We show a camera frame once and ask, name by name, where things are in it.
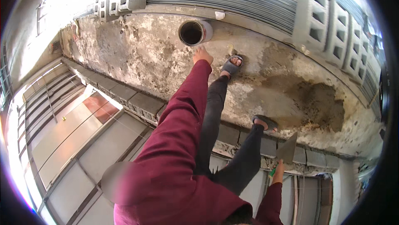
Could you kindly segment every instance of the black pants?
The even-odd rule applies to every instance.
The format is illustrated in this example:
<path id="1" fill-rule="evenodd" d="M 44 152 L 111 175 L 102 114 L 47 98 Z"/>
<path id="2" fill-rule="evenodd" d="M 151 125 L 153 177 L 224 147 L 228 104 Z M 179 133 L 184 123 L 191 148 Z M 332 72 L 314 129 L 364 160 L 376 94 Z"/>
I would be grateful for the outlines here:
<path id="1" fill-rule="evenodd" d="M 261 166 L 260 150 L 264 127 L 254 124 L 251 132 L 228 165 L 216 173 L 209 170 L 212 148 L 219 134 L 220 117 L 224 107 L 228 81 L 227 76 L 221 76 L 208 89 L 194 174 L 205 175 L 213 182 L 223 185 L 236 195 L 240 195 Z"/>

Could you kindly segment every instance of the wet cement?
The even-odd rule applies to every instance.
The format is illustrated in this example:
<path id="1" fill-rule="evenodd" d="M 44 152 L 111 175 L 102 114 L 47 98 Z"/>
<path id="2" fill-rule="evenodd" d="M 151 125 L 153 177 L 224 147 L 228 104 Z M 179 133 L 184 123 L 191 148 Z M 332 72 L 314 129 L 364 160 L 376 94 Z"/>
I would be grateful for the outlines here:
<path id="1" fill-rule="evenodd" d="M 194 17 L 132 14 L 104 23 L 79 19 L 78 39 L 62 30 L 64 54 L 83 66 L 168 100 L 192 68 L 196 48 L 178 38 L 180 24 Z M 367 155 L 379 130 L 366 109 L 339 79 L 302 53 L 255 32 L 211 21 L 213 37 L 203 45 L 214 57 L 209 84 L 226 58 L 244 58 L 229 83 L 222 119 L 246 128 L 254 114 L 279 124 L 276 137 L 298 131 L 298 143 L 352 156 Z"/>

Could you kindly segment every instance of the maroon sleeve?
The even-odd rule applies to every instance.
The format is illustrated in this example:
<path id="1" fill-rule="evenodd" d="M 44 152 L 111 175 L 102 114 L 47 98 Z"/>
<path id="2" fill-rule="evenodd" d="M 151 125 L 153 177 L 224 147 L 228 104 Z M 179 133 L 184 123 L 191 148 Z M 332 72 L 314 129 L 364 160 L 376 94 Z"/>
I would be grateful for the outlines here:
<path id="1" fill-rule="evenodd" d="M 262 224 L 282 225 L 280 220 L 282 183 L 274 183 L 267 188 L 256 215 Z"/>
<path id="2" fill-rule="evenodd" d="M 157 128 L 134 161 L 149 166 L 150 177 L 162 174 L 179 178 L 193 174 L 211 72 L 206 60 L 197 61 L 169 100 Z"/>

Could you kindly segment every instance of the clothes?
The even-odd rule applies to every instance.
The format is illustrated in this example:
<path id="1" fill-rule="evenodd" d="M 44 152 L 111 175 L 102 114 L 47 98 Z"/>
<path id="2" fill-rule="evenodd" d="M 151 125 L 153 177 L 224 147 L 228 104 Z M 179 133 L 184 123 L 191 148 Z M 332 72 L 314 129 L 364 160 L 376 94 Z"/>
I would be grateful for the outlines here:
<path id="1" fill-rule="evenodd" d="M 229 78 L 224 75 L 215 80 L 208 88 L 205 117 L 194 174 L 205 175 L 212 182 L 219 183 L 236 195 L 240 195 L 261 166 L 260 149 L 264 127 L 259 124 L 253 125 L 251 132 L 232 161 L 225 168 L 215 173 L 209 170 L 212 148 L 219 134 L 220 117 L 224 107 L 228 82 Z"/>
<path id="2" fill-rule="evenodd" d="M 151 184 L 140 189 L 147 193 L 147 197 L 137 205 L 115 204 L 116 225 L 216 224 L 238 208 L 245 207 L 252 212 L 249 203 L 226 187 L 206 176 L 193 175 L 211 71 L 207 61 L 199 60 L 170 99 L 158 127 L 134 160 L 146 171 L 137 176 L 137 181 L 140 178 L 151 180 Z M 279 206 L 278 202 L 273 206 L 275 200 L 263 199 L 262 202 L 270 203 L 265 207 L 273 206 L 279 212 L 281 186 L 274 188 L 280 188 Z M 261 218 L 269 219 L 268 215 L 266 212 Z"/>

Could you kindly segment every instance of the gray sandal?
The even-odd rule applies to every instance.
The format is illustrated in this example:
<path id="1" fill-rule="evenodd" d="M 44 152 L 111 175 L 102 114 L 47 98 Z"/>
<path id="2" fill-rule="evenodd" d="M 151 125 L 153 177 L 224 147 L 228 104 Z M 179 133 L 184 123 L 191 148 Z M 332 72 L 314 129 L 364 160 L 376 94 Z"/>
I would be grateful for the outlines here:
<path id="1" fill-rule="evenodd" d="M 267 130 L 265 132 L 271 133 L 274 128 L 277 128 L 278 125 L 276 121 L 272 120 L 271 118 L 266 117 L 265 115 L 255 115 L 252 117 L 252 123 L 254 123 L 255 119 L 258 118 L 267 124 Z"/>
<path id="2" fill-rule="evenodd" d="M 231 63 L 230 60 L 231 60 L 232 58 L 238 58 L 238 59 L 240 59 L 240 60 L 241 60 L 240 66 L 236 66 L 236 65 L 234 65 L 233 63 Z M 230 74 L 230 78 L 231 78 L 231 76 L 232 76 L 234 73 L 237 73 L 237 72 L 240 70 L 240 68 L 242 67 L 243 63 L 244 63 L 244 60 L 243 60 L 243 58 L 242 58 L 241 56 L 239 56 L 239 55 L 232 55 L 232 56 L 230 56 L 230 57 L 227 59 L 226 63 L 223 65 L 222 71 L 227 71 L 227 72 Z"/>

